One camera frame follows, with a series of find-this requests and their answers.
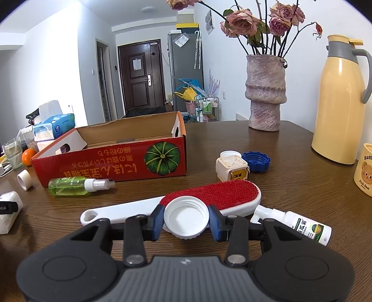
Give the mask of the black bag on floor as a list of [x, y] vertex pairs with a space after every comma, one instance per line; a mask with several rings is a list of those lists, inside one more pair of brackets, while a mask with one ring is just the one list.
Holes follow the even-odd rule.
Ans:
[[124, 118], [132, 118], [137, 116], [145, 116], [145, 115], [155, 115], [155, 114], [161, 114], [166, 113], [166, 107], [159, 106], [159, 107], [147, 107], [147, 108], [133, 108], [130, 109]]

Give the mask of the dried pink roses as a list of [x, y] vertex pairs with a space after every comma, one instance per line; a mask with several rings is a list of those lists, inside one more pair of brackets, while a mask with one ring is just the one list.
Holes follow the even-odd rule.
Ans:
[[237, 1], [222, 13], [204, 1], [167, 1], [172, 10], [181, 11], [195, 4], [201, 4], [222, 18], [220, 29], [228, 38], [235, 38], [245, 49], [249, 45], [253, 55], [274, 55], [285, 58], [293, 42], [299, 34], [308, 27], [314, 27], [313, 36], [318, 40], [323, 35], [321, 25], [315, 21], [305, 24], [306, 16], [299, 7], [299, 2], [283, 4], [276, 1], [269, 6], [264, 1], [264, 9], [256, 1], [258, 16], [252, 11], [239, 5]]

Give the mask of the yellow bear mug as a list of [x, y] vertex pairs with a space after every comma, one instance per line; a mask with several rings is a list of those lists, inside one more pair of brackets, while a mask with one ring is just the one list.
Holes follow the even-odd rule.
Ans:
[[362, 192], [372, 197], [372, 144], [365, 143], [354, 173], [354, 182]]

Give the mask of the white pill bottle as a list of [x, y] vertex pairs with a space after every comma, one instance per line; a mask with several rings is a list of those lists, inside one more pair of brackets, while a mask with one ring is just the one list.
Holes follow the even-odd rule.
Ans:
[[12, 201], [17, 202], [18, 212], [13, 214], [1, 214], [0, 215], [0, 234], [8, 234], [12, 228], [12, 225], [17, 218], [18, 214], [23, 208], [23, 202], [17, 192], [11, 191], [1, 195], [1, 201]]

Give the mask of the orange fruit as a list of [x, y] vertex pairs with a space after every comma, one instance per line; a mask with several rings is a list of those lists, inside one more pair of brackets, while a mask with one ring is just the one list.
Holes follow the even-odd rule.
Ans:
[[21, 161], [24, 166], [29, 167], [32, 165], [32, 157], [37, 154], [37, 151], [33, 148], [26, 149], [21, 156]]

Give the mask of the red white lint brush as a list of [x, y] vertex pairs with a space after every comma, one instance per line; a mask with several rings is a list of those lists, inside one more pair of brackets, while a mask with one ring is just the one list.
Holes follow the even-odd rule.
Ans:
[[112, 224], [123, 223], [127, 218], [135, 215], [150, 215], [159, 204], [166, 206], [175, 198], [185, 196], [196, 197], [206, 206], [214, 205], [223, 215], [246, 217], [253, 214], [260, 204], [262, 193], [259, 187], [250, 181], [219, 182], [177, 191], [165, 196], [88, 209], [81, 214], [80, 223], [85, 226], [102, 218], [109, 219]]

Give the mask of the white tape roll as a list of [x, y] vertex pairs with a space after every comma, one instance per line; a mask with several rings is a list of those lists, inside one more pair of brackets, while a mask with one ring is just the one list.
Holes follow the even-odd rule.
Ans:
[[29, 190], [33, 186], [33, 179], [26, 169], [17, 175], [17, 180], [24, 191]]

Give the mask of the blue bottle cap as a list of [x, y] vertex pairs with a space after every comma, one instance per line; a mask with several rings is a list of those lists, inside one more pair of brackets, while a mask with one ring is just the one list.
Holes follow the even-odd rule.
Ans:
[[269, 169], [271, 158], [261, 152], [245, 152], [242, 159], [247, 162], [250, 172], [264, 173]]

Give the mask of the beige cube gadget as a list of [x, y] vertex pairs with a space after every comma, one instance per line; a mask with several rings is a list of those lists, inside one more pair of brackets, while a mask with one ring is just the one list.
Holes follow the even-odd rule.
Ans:
[[221, 182], [232, 180], [248, 180], [250, 168], [248, 163], [237, 155], [216, 159], [216, 173]]

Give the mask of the small white bottle cap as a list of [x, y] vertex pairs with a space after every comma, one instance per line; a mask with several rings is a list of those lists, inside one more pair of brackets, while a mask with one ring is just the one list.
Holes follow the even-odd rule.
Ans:
[[230, 156], [237, 156], [242, 157], [242, 154], [236, 150], [225, 150], [220, 153], [220, 157], [230, 157]]

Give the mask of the clear drinking glass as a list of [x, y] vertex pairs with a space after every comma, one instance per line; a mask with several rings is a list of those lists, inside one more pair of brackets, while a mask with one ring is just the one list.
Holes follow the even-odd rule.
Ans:
[[3, 151], [13, 170], [17, 170], [23, 166], [23, 162], [21, 160], [23, 148], [20, 137], [7, 141], [3, 145]]

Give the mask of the pink stone vase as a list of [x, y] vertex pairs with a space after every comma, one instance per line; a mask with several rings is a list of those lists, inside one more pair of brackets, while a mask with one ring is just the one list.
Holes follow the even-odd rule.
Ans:
[[249, 127], [275, 132], [280, 106], [287, 102], [285, 60], [274, 55], [248, 55], [245, 97], [250, 100]]

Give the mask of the blue tissue pack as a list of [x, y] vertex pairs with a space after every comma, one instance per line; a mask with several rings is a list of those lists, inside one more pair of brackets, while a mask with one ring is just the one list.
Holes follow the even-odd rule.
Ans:
[[55, 140], [75, 127], [74, 114], [64, 114], [57, 100], [42, 104], [38, 110], [40, 122], [33, 126], [36, 142]]

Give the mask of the white spray bottle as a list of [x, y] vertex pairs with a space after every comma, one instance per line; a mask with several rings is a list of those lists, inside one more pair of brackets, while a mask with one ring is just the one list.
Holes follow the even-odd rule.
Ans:
[[250, 222], [257, 224], [266, 218], [275, 219], [324, 246], [329, 243], [332, 235], [332, 228], [323, 223], [319, 223], [318, 221], [314, 221], [292, 211], [283, 212], [261, 205], [256, 207]]

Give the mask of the green spray bottle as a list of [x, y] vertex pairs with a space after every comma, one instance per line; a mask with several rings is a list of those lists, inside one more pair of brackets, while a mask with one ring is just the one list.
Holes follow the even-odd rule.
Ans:
[[82, 176], [51, 179], [48, 190], [53, 196], [84, 196], [106, 191], [115, 186], [110, 179], [92, 179]]

